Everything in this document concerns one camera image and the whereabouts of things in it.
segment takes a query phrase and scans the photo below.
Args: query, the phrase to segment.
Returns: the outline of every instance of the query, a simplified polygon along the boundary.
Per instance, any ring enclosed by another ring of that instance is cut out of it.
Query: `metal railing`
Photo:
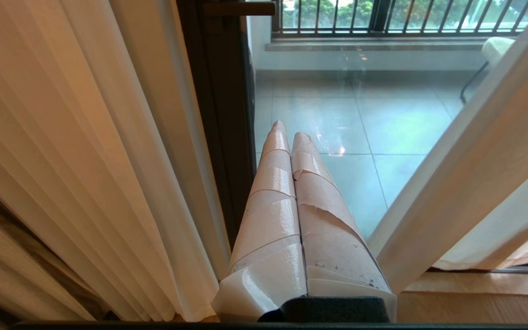
[[[275,0],[273,38],[514,36],[528,0]]]

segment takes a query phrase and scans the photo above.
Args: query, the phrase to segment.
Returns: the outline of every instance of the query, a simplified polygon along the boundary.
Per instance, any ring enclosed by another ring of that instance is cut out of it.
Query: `chair leg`
[[[484,63],[484,65],[482,65],[482,67],[478,69],[476,73],[474,73],[474,75],[470,78],[470,80],[467,81],[466,85],[463,86],[462,91],[459,93],[459,99],[462,100],[463,104],[466,104],[466,98],[463,96],[464,92],[466,92],[466,89],[468,88],[468,86],[470,86],[470,84],[474,81],[474,79],[476,79],[476,77],[478,77],[478,75],[482,73],[482,71],[484,71],[484,69],[486,69],[487,66],[488,66],[488,61],[486,61],[486,63]]]

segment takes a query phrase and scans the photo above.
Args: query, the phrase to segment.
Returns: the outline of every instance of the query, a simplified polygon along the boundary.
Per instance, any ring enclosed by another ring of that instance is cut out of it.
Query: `white wall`
[[[248,17],[252,58],[256,70],[407,71],[477,70],[484,64],[480,51],[266,51],[271,17]]]

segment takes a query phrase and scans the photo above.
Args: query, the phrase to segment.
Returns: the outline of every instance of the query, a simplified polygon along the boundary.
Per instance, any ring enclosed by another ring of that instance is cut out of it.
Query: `tiled floor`
[[[276,120],[285,122],[291,145],[296,132],[312,136],[368,238],[460,112],[459,92],[470,75],[258,73],[256,150]]]

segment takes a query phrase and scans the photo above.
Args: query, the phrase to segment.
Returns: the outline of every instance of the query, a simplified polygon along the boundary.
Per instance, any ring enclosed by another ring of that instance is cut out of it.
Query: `white chair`
[[[486,66],[490,65],[490,68],[493,69],[501,61],[501,58],[505,56],[506,51],[515,43],[514,39],[511,38],[501,38],[498,36],[493,36],[492,38],[486,40],[484,46],[482,46],[482,54],[486,58],[486,63],[482,65],[480,69],[470,78],[470,80],[463,86],[462,91],[459,94],[460,100],[462,103],[466,103],[466,98],[463,96],[464,92],[470,86],[470,84],[476,79],[476,77],[484,71]]]

